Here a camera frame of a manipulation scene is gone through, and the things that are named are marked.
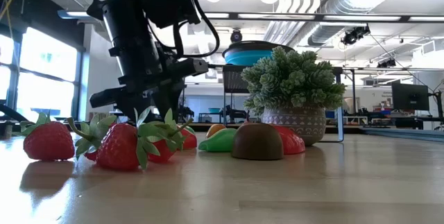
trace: patterned pot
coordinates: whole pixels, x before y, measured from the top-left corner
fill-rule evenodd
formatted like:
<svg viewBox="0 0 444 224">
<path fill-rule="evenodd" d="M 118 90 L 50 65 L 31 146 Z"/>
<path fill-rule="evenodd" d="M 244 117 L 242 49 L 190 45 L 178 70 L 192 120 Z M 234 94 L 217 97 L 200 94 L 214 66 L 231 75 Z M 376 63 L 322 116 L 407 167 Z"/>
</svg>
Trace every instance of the patterned pot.
<svg viewBox="0 0 444 224">
<path fill-rule="evenodd" d="M 263 123 L 286 126 L 304 139 L 306 146 L 320 141 L 325 133 L 325 108 L 283 107 L 265 109 Z"/>
</svg>

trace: computer monitor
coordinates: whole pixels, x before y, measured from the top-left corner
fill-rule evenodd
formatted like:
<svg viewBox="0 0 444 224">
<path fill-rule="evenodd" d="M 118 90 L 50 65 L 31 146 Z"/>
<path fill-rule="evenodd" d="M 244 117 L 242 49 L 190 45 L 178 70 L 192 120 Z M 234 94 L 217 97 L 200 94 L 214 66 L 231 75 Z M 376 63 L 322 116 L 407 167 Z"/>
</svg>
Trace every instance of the computer monitor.
<svg viewBox="0 0 444 224">
<path fill-rule="evenodd" d="M 425 85 L 391 85 L 393 108 L 397 110 L 429 110 L 428 87 Z"/>
</svg>

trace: artificial plant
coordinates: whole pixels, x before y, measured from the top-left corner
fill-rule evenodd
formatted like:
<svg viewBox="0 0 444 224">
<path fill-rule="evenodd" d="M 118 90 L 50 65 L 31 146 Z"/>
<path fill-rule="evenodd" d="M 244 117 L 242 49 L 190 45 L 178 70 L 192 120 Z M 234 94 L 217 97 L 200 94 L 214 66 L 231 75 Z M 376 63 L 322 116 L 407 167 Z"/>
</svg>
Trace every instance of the artificial plant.
<svg viewBox="0 0 444 224">
<path fill-rule="evenodd" d="M 316 59 L 313 51 L 287 53 L 280 46 L 274 48 L 271 58 L 262 58 L 242 71 L 250 92 L 244 106 L 258 115 L 265 107 L 340 106 L 345 85 L 334 83 L 329 62 L 316 64 Z"/>
</svg>

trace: table surface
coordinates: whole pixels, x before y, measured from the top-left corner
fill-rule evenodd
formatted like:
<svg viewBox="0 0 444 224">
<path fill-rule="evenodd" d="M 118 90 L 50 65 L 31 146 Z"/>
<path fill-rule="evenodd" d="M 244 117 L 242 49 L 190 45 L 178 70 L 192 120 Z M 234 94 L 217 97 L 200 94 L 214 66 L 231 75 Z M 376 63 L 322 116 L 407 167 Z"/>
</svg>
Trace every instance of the table surface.
<svg viewBox="0 0 444 224">
<path fill-rule="evenodd" d="M 346 135 L 272 162 L 185 150 L 122 173 L 0 141 L 0 223 L 442 223 L 444 144 Z"/>
</svg>

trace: potted plant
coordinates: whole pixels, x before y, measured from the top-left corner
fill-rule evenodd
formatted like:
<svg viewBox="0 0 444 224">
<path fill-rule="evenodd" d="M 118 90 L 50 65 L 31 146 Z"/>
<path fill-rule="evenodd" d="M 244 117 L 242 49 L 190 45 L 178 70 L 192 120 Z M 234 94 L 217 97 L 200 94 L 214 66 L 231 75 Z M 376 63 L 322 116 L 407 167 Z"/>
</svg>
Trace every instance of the potted plant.
<svg viewBox="0 0 444 224">
<path fill-rule="evenodd" d="M 345 91 L 345 85 L 334 83 L 332 65 L 316 64 L 316 59 L 312 51 L 287 53 L 279 46 L 271 58 L 262 58 L 242 72 L 250 92 L 244 106 L 262 114 L 264 123 L 289 127 L 306 146 L 323 138 L 325 108 L 341 106 Z"/>
</svg>

